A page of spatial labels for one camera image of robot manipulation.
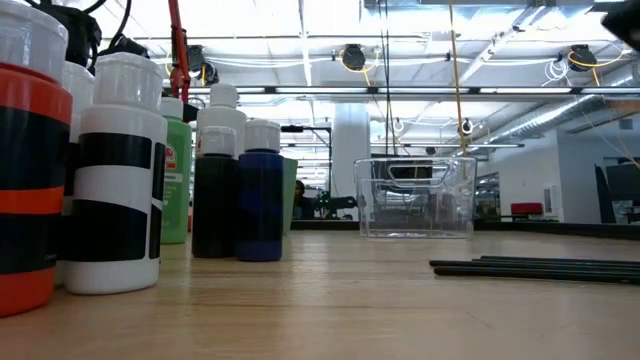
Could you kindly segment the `small blue paint bottle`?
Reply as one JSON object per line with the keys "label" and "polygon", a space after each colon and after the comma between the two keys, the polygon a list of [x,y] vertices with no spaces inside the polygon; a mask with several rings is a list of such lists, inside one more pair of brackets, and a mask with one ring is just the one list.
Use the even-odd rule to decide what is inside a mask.
{"label": "small blue paint bottle", "polygon": [[236,258],[271,262],[282,257],[283,173],[281,126],[269,120],[251,120],[245,126],[244,152],[238,158],[238,214]]}

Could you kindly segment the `black background robot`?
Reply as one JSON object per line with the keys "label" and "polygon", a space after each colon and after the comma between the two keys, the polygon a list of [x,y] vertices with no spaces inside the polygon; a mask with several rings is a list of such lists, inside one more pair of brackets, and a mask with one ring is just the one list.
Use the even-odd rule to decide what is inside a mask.
{"label": "black background robot", "polygon": [[314,198],[314,211],[319,214],[321,219],[338,220],[342,218],[352,220],[352,215],[346,214],[340,217],[338,212],[355,209],[356,207],[356,199],[352,196],[332,197],[328,191],[321,191]]}

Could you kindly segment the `large white paint bottle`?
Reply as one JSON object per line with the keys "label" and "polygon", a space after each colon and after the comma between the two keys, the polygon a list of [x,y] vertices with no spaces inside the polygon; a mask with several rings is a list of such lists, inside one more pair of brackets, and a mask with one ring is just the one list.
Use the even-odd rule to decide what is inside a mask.
{"label": "large white paint bottle", "polygon": [[197,113],[196,140],[201,131],[208,126],[229,127],[236,132],[234,157],[244,152],[245,128],[247,116],[237,109],[238,92],[229,84],[217,83],[210,88],[209,105]]}

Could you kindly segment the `thin black paintbrush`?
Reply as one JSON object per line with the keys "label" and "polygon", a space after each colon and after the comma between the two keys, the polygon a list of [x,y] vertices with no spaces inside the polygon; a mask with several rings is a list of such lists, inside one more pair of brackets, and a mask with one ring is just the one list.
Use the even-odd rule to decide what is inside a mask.
{"label": "thin black paintbrush", "polygon": [[568,271],[598,271],[640,274],[640,265],[623,264],[594,264],[594,263],[558,263],[558,262],[529,262],[529,261],[454,261],[431,260],[431,267],[473,267],[473,268],[511,268],[536,270],[568,270]]}
{"label": "thin black paintbrush", "polygon": [[637,273],[602,273],[545,269],[521,270],[511,268],[471,268],[449,266],[435,267],[433,272],[438,276],[494,277],[640,285],[640,274]]}

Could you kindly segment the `person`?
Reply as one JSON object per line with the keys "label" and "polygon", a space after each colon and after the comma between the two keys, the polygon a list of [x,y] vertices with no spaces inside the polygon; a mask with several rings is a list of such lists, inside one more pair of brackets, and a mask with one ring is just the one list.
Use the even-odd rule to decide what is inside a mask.
{"label": "person", "polygon": [[296,220],[311,220],[314,218],[315,203],[312,198],[305,196],[305,185],[297,180],[293,203],[293,218]]}

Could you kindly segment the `clear plastic bin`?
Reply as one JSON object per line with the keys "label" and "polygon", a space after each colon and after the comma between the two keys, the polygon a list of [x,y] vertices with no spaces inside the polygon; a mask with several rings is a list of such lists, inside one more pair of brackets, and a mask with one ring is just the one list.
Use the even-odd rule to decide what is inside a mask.
{"label": "clear plastic bin", "polygon": [[469,239],[477,160],[384,157],[354,162],[360,234],[366,238]]}

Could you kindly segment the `white square column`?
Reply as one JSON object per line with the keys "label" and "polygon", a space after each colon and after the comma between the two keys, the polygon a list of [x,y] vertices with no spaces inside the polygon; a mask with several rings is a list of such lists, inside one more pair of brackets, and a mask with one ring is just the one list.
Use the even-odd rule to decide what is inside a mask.
{"label": "white square column", "polygon": [[353,164],[370,156],[370,116],[364,103],[338,103],[332,122],[332,193],[356,195]]}

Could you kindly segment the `black aluminium table frame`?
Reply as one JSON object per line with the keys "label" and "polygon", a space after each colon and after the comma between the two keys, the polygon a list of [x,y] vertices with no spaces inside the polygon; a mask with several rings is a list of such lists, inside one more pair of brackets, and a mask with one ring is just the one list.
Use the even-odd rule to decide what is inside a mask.
{"label": "black aluminium table frame", "polygon": [[[358,231],[359,223],[346,220],[294,220],[291,230]],[[476,231],[511,231],[640,241],[640,225],[572,224],[558,222],[486,222],[476,220]]]}

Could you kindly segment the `black background monitor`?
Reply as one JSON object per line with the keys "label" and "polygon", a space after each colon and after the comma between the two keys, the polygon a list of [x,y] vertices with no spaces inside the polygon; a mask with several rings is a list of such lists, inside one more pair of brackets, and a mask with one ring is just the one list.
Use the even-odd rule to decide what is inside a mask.
{"label": "black background monitor", "polygon": [[601,222],[640,224],[640,169],[633,164],[594,168]]}

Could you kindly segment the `green plastic cup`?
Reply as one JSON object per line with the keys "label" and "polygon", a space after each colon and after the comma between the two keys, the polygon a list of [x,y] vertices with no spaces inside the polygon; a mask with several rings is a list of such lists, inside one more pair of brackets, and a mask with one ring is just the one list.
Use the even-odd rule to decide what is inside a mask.
{"label": "green plastic cup", "polygon": [[298,161],[284,158],[283,162],[283,235],[286,236],[292,222]]}

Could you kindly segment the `red bench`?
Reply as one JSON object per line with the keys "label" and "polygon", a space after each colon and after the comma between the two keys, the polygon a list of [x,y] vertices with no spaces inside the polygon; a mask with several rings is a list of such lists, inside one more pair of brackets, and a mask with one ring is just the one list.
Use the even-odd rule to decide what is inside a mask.
{"label": "red bench", "polygon": [[512,203],[510,211],[510,217],[513,221],[533,220],[544,215],[543,205],[533,202]]}

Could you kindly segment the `black paintbrush silver ferrule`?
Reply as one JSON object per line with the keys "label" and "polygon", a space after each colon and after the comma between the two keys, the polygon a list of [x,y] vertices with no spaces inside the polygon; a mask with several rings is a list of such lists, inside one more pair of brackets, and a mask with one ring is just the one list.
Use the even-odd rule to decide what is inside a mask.
{"label": "black paintbrush silver ferrule", "polygon": [[554,262],[554,263],[572,263],[572,264],[591,264],[591,265],[613,265],[613,266],[631,266],[640,267],[640,262],[619,261],[619,260],[595,260],[595,259],[577,259],[577,258],[548,258],[548,257],[513,257],[513,256],[489,256],[483,255],[479,260],[492,261],[527,261],[527,262]]}

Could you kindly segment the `small black paint bottle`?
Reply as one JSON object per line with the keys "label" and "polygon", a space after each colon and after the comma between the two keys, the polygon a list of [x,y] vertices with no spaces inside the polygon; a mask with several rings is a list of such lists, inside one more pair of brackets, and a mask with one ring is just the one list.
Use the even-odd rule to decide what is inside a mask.
{"label": "small black paint bottle", "polygon": [[207,126],[196,143],[192,255],[195,258],[234,256],[239,166],[236,131]]}

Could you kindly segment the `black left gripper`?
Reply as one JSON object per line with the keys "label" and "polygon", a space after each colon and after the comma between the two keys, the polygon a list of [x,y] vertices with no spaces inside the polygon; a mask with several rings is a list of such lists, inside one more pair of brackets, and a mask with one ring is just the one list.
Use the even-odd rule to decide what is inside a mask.
{"label": "black left gripper", "polygon": [[[109,43],[108,48],[100,51],[98,56],[106,56],[115,53],[130,53],[144,58],[149,57],[148,49],[145,46],[126,37],[124,34],[115,36]],[[197,107],[184,103],[182,121],[185,123],[195,121],[197,119],[198,111],[199,109]]]}

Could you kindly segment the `large green paint bottle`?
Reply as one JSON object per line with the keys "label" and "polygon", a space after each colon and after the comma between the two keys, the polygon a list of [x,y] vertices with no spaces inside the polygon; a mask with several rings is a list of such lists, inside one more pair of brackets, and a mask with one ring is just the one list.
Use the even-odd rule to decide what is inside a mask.
{"label": "large green paint bottle", "polygon": [[168,121],[161,244],[182,244],[188,236],[192,130],[183,122],[181,100],[163,97],[161,114]]}

